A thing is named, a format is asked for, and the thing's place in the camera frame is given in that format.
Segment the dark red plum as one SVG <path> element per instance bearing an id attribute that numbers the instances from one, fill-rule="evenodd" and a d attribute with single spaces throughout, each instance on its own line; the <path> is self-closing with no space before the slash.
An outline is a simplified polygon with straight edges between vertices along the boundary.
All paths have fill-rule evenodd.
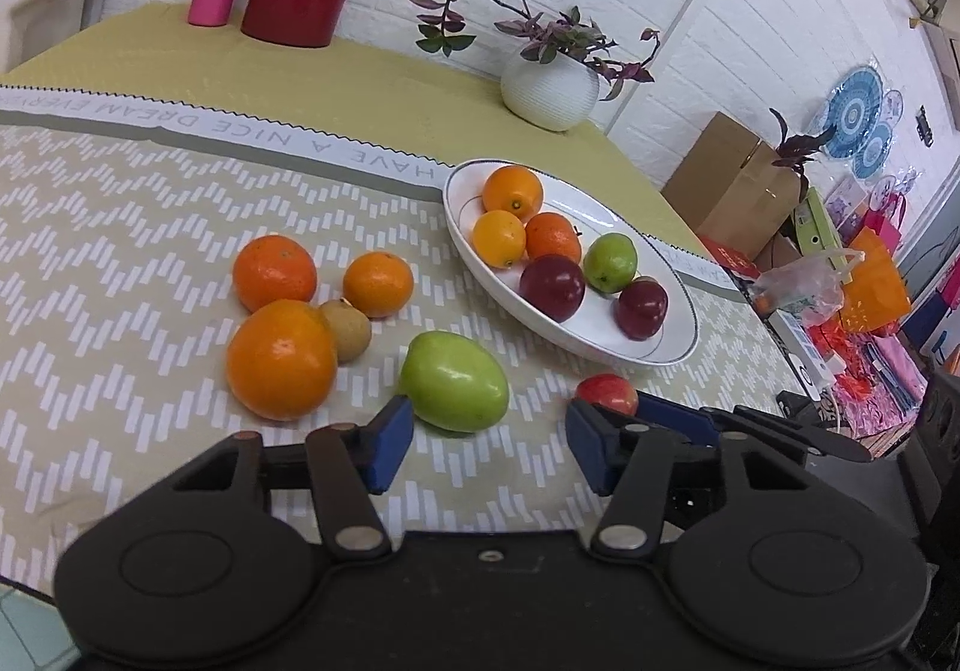
<path id="1" fill-rule="evenodd" d="M 562 323 L 581 307 L 586 279 L 578 263 L 566 256 L 540 256 L 527 263 L 517 292 L 553 322 Z"/>
<path id="2" fill-rule="evenodd" d="M 626 338 L 646 341 L 661 331 L 669 295 L 656 279 L 640 276 L 620 290 L 613 302 L 613 320 Z"/>

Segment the small green apple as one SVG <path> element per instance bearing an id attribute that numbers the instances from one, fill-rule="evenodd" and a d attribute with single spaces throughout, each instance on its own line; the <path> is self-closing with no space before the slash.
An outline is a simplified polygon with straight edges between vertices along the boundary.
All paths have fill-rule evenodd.
<path id="1" fill-rule="evenodd" d="M 587 284 L 605 295 L 617 294 L 635 279 L 638 252 L 633 240 L 623 233 L 610 232 L 590 244 L 583 258 Z"/>

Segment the orange with stem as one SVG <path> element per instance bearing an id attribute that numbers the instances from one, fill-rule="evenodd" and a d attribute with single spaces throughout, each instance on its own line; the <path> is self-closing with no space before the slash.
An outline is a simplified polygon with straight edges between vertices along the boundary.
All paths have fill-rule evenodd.
<path id="1" fill-rule="evenodd" d="M 539 212 L 526 224 L 526 253 L 529 260 L 560 255 L 579 263 L 583 249 L 578 229 L 558 212 Z"/>

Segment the small yellow orange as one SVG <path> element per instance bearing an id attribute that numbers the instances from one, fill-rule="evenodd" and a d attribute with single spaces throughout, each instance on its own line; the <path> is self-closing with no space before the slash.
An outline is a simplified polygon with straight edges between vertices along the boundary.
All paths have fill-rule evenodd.
<path id="1" fill-rule="evenodd" d="M 478 217 L 472 227 L 470 242 L 485 265 L 508 269 L 523 260 L 526 228 L 511 212 L 495 209 Z"/>

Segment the large orange front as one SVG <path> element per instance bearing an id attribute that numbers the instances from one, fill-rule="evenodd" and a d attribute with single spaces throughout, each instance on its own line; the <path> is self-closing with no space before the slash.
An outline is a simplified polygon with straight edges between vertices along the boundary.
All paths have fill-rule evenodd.
<path id="1" fill-rule="evenodd" d="M 544 187 L 540 178 L 527 167 L 498 167 L 490 173 L 482 188 L 485 211 L 511 212 L 521 222 L 539 214 L 542 203 Z"/>

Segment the red yellow apple near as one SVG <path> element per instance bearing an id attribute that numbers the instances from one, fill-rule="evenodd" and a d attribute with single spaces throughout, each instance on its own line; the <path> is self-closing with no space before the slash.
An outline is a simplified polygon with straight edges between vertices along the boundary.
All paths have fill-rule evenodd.
<path id="1" fill-rule="evenodd" d="M 638 411 L 638 393 L 617 373 L 597 373 L 584 378 L 574 391 L 574 396 L 591 405 L 601 405 L 623 416 L 635 416 Z"/>

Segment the large green apple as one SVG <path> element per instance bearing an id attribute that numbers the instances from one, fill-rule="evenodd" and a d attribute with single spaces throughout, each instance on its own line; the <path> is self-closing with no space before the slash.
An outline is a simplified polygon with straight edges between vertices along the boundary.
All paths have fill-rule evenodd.
<path id="1" fill-rule="evenodd" d="M 418 419 L 454 434 L 473 434 L 506 416 L 509 384 L 498 361 L 472 339 L 425 331 L 409 343 L 398 374 L 398 395 Z"/>

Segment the white porcelain plate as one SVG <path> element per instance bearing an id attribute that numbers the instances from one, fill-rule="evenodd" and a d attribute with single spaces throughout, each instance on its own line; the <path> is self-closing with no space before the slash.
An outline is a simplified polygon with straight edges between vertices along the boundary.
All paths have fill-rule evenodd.
<path id="1" fill-rule="evenodd" d="M 609 366 L 675 366 L 700 322 L 649 237 L 590 194 L 537 169 L 475 159 L 449 173 L 444 216 L 473 279 L 511 317 Z"/>

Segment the small orange back right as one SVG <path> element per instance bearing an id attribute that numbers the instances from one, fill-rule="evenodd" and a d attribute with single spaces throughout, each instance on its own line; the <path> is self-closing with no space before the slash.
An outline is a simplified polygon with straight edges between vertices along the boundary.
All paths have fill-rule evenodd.
<path id="1" fill-rule="evenodd" d="M 413 274 L 407 261 L 388 251 L 368 251 L 348 265 L 342 297 L 371 320 L 392 317 L 413 294 Z"/>

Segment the red envelope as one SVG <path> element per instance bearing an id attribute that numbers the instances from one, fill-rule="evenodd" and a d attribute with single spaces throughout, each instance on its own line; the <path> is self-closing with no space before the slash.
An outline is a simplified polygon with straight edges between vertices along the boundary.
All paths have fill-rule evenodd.
<path id="1" fill-rule="evenodd" d="M 706 235 L 700 235 L 700 242 L 709 251 L 709 255 L 713 256 L 731 276 L 736 276 L 743 281 L 755 281 L 760 276 L 758 266 L 740 251 L 718 244 L 715 240 L 708 239 Z"/>

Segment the clear plastic bag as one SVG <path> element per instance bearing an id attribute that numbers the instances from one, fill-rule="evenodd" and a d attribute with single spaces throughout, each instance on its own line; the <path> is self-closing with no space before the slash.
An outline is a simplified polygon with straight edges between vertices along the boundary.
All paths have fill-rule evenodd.
<path id="1" fill-rule="evenodd" d="M 866 253 L 852 248 L 801 256 L 789 265 L 762 272 L 748 289 L 750 302 L 761 318 L 781 311 L 805 328 L 822 325 L 843 308 L 843 286 L 864 260 Z"/>

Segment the orange gift bag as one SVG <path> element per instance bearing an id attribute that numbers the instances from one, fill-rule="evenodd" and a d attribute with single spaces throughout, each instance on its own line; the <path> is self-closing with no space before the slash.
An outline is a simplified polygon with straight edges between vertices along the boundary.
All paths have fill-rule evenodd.
<path id="1" fill-rule="evenodd" d="M 843 328 L 850 333 L 867 333 L 907 317 L 911 310 L 907 286 L 877 233 L 863 227 L 850 249 L 861 251 L 864 258 L 843 287 L 844 305 L 839 312 Z"/>

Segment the small orange back left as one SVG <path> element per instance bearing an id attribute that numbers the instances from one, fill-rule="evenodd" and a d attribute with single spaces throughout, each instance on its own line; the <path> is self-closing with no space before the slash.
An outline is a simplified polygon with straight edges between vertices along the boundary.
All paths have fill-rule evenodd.
<path id="1" fill-rule="evenodd" d="M 233 263 L 233 287 L 247 311 L 277 300 L 311 302 L 317 269 L 309 253 L 285 235 L 262 235 L 245 244 Z"/>

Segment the brown cardboard box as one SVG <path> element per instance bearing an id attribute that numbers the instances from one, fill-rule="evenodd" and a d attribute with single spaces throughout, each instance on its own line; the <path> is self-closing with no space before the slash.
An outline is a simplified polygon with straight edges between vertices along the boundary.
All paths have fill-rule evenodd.
<path id="1" fill-rule="evenodd" d="M 700 239 L 755 260 L 799 203 L 800 178 L 726 113 L 716 113 L 662 196 Z"/>

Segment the purple plant in box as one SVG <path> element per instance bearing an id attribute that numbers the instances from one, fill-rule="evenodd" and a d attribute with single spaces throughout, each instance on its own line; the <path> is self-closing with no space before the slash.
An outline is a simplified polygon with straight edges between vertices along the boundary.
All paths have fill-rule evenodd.
<path id="1" fill-rule="evenodd" d="M 836 133 L 836 127 L 835 125 L 828 125 L 819 134 L 791 134 L 786 118 L 773 107 L 770 107 L 770 113 L 776 118 L 779 133 L 781 133 L 779 144 L 775 148 L 773 166 L 792 170 L 796 174 L 797 180 L 799 180 L 799 198 L 797 198 L 797 201 L 802 201 L 809 191 L 809 178 L 805 173 L 805 166 L 812 161 L 812 157 L 817 152 L 822 151 L 823 146 L 828 141 L 832 141 Z"/>

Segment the white pot purple plant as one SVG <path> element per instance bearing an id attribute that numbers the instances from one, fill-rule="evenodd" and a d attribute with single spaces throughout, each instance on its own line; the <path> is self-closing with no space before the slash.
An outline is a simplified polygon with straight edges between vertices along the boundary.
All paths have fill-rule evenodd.
<path id="1" fill-rule="evenodd" d="M 467 31 L 460 0 L 407 0 L 416 8 L 416 46 L 446 58 L 470 49 L 477 35 Z M 647 27 L 640 40 L 649 47 L 641 60 L 612 55 L 617 42 L 596 21 L 573 6 L 548 17 L 527 0 L 487 0 L 508 11 L 494 28 L 519 47 L 500 74 L 503 104 L 524 122 L 565 133 L 586 122 L 596 105 L 613 102 L 628 84 L 654 81 L 651 66 L 662 45 L 661 33 Z"/>

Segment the blue round wall decoration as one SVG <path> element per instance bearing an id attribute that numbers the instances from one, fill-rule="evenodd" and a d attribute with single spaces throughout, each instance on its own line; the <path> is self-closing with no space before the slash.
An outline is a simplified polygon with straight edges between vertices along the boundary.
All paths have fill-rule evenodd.
<path id="1" fill-rule="evenodd" d="M 872 65 L 854 68 L 839 81 L 827 102 L 825 125 L 835 128 L 825 151 L 832 159 L 848 159 L 875 127 L 884 97 L 884 81 Z"/>

